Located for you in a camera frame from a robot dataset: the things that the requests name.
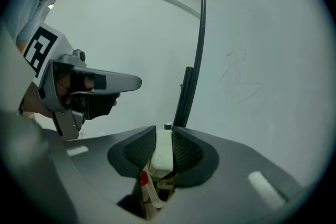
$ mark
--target person's hand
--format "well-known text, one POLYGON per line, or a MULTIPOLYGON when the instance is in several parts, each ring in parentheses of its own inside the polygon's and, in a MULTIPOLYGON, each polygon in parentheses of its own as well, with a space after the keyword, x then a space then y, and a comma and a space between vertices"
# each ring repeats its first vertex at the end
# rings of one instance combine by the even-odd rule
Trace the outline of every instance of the person's hand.
MULTIPOLYGON (((58 79, 56 81, 57 81, 56 84, 57 94, 60 100, 64 101, 65 98, 67 98, 70 93, 70 87, 71 87, 70 75, 69 74, 60 75, 58 76, 58 79)), ((84 85, 86 89, 91 90, 95 86, 94 80, 92 80, 89 77, 85 77, 84 85)), ((43 116, 51 118, 51 112, 49 112, 41 102, 41 99, 39 98, 37 92, 37 87, 34 83, 31 83, 28 90, 26 91, 26 94, 23 99, 23 110, 28 112, 40 113, 43 116)))

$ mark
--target person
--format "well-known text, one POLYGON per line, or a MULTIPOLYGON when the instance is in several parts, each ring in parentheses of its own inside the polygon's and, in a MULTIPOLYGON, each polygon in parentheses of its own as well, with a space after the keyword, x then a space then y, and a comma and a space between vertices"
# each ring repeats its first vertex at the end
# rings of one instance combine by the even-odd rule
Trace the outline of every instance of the person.
MULTIPOLYGON (((2 20, 7 27, 11 38, 16 42, 17 49, 22 53, 29 39, 34 34, 42 11, 47 8, 49 0, 9 0, 2 15, 2 20)), ((70 76, 60 76, 57 80, 57 93, 62 99, 69 94, 70 76)), ((94 81, 85 78, 85 87, 90 90, 94 87, 94 81)), ((39 98, 37 87, 31 83, 22 101, 23 111, 40 113, 51 118, 48 111, 39 98)))

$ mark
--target red cap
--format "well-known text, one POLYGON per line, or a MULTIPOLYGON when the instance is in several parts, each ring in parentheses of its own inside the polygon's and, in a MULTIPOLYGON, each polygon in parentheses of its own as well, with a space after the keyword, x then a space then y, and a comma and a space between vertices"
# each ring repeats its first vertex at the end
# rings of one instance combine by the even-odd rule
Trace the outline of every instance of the red cap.
POLYGON ((140 186, 145 186, 148 183, 147 173, 145 171, 142 171, 140 173, 140 186))

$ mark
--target finger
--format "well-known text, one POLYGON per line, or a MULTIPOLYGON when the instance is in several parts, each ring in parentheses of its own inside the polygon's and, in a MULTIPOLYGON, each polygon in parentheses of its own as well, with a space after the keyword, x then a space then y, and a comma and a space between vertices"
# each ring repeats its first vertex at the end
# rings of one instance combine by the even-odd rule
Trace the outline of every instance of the finger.
POLYGON ((95 86, 94 85, 94 80, 90 77, 85 77, 84 85, 85 85, 85 88, 87 88, 88 90, 91 90, 95 86))

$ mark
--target whiteboard eraser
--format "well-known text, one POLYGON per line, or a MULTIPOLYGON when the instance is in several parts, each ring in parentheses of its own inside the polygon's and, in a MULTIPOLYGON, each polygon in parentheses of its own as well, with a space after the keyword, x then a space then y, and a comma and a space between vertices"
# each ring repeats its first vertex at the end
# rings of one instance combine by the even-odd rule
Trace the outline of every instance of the whiteboard eraser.
POLYGON ((172 130, 157 130, 149 172, 153 178, 161 179, 172 172, 173 168, 172 130))

